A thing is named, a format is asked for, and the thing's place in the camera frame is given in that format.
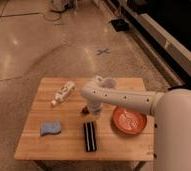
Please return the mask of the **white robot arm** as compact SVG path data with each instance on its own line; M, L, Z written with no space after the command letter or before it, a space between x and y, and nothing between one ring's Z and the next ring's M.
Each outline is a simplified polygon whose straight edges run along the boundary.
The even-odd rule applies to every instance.
M153 171L191 171L191 90L118 90L114 79L95 76L82 87L81 95L93 114L100 114L106 103L152 116Z

